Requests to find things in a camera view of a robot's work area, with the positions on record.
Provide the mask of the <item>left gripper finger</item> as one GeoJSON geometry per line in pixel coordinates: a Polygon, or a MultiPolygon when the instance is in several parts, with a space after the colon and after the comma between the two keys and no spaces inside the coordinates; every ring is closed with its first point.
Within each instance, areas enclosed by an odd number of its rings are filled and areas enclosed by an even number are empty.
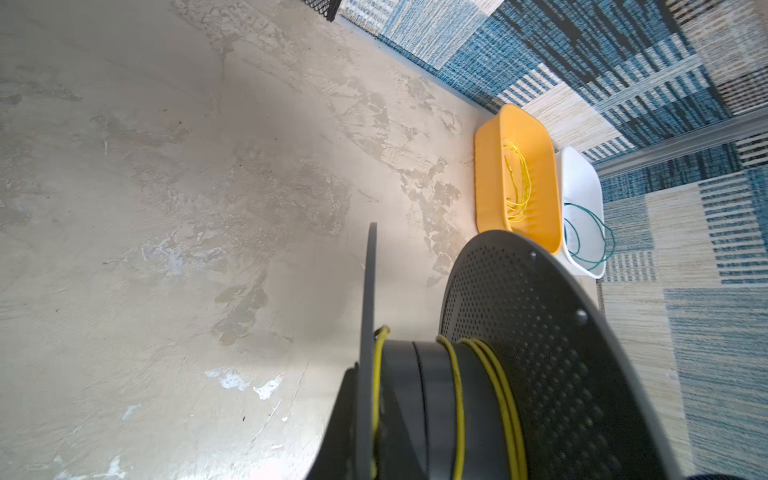
{"type": "Polygon", "coordinates": [[[352,479],[356,436],[357,368],[344,373],[317,456],[307,480],[352,479]]]}

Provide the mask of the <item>dark grey cable spool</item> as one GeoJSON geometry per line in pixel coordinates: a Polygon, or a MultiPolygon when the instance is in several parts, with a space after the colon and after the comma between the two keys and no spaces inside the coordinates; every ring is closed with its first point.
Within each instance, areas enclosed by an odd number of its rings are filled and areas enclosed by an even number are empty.
{"type": "Polygon", "coordinates": [[[352,479],[677,479],[603,314],[543,248],[489,231],[460,252],[433,341],[374,324],[366,249],[352,479]]]}

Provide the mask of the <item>yellow plastic bin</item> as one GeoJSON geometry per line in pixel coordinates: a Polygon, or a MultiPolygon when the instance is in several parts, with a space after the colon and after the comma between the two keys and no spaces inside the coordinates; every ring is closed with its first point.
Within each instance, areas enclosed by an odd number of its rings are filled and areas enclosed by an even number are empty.
{"type": "Polygon", "coordinates": [[[475,221],[480,233],[517,233],[551,254],[562,244],[555,152],[541,122],[507,104],[474,140],[475,221]]]}

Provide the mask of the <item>white plastic bin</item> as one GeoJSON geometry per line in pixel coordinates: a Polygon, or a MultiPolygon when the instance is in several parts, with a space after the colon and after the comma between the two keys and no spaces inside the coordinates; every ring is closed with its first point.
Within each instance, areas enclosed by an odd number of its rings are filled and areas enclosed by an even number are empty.
{"type": "Polygon", "coordinates": [[[602,185],[592,163],[577,149],[557,155],[562,203],[562,244],[556,258],[573,275],[605,275],[612,234],[604,222],[602,185]]]}

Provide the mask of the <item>black mesh shelf rack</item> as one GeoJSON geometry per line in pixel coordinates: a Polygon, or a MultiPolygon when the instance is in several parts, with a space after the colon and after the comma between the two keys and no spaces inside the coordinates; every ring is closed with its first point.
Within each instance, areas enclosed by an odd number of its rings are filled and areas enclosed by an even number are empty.
{"type": "Polygon", "coordinates": [[[302,0],[302,2],[320,14],[328,22],[335,20],[342,3],[341,0],[302,0]]]}

